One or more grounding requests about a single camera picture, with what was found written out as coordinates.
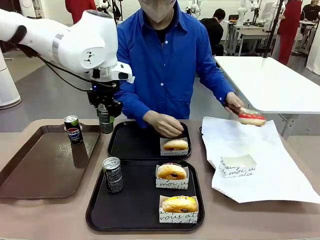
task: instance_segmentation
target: person's right hand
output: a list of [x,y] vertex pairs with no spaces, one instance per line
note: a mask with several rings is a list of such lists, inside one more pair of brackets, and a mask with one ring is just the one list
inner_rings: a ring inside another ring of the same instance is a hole
[[184,131],[184,127],[174,117],[152,110],[143,116],[143,120],[152,125],[159,134],[166,138],[177,137]]

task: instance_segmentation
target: red cloth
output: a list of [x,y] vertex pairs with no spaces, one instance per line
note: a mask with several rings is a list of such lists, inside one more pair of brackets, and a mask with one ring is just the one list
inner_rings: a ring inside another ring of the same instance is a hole
[[299,27],[302,1],[291,0],[285,5],[285,20],[280,22],[280,52],[278,61],[284,65],[288,64],[291,49]]
[[65,7],[72,14],[73,23],[80,21],[86,10],[97,10],[94,0],[65,0]]

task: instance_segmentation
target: paper food holder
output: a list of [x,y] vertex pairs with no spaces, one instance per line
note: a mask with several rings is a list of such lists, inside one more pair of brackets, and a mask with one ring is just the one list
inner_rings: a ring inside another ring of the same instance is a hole
[[[179,138],[181,140],[185,140],[188,142],[188,139],[186,137],[184,138]],[[161,156],[187,156],[189,152],[189,147],[188,149],[185,150],[165,150],[164,145],[166,142],[171,141],[173,139],[170,138],[160,138],[160,155]]]
[[166,212],[162,208],[162,203],[171,198],[170,196],[161,196],[159,201],[159,222],[160,223],[170,223],[170,224],[196,224],[198,221],[199,215],[199,203],[196,196],[192,196],[196,202],[196,211],[195,212]]
[[251,176],[257,163],[248,154],[239,157],[221,157],[220,170],[225,178]]
[[184,167],[183,169],[186,172],[186,179],[182,180],[170,180],[158,177],[158,168],[160,166],[157,165],[155,168],[155,187],[161,189],[188,189],[189,185],[189,168]]

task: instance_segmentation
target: pepsi logo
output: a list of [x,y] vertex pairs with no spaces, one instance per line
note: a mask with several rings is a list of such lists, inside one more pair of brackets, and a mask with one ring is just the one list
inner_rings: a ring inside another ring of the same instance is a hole
[[80,135],[80,131],[77,128],[69,128],[67,133],[71,139],[76,139]]

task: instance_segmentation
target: person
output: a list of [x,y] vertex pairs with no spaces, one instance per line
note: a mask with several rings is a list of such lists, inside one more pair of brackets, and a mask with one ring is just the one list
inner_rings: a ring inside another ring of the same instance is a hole
[[95,0],[65,0],[65,8],[71,13],[74,24],[80,21],[84,11],[97,10]]
[[284,13],[279,16],[281,22],[272,52],[272,58],[284,65],[288,64],[291,49],[294,45],[300,24],[301,6],[301,0],[288,0]]
[[138,1],[141,8],[117,27],[117,58],[135,76],[115,94],[123,113],[164,137],[180,135],[184,129],[177,119],[189,118],[196,72],[221,104],[242,107],[216,67],[205,26],[183,13],[176,0]]
[[319,0],[312,0],[310,4],[303,7],[301,12],[301,20],[316,21],[319,18],[320,6]]
[[215,10],[212,18],[203,18],[200,20],[209,35],[212,56],[223,56],[224,46],[220,44],[222,36],[224,34],[224,29],[220,23],[225,19],[226,12],[219,8]]

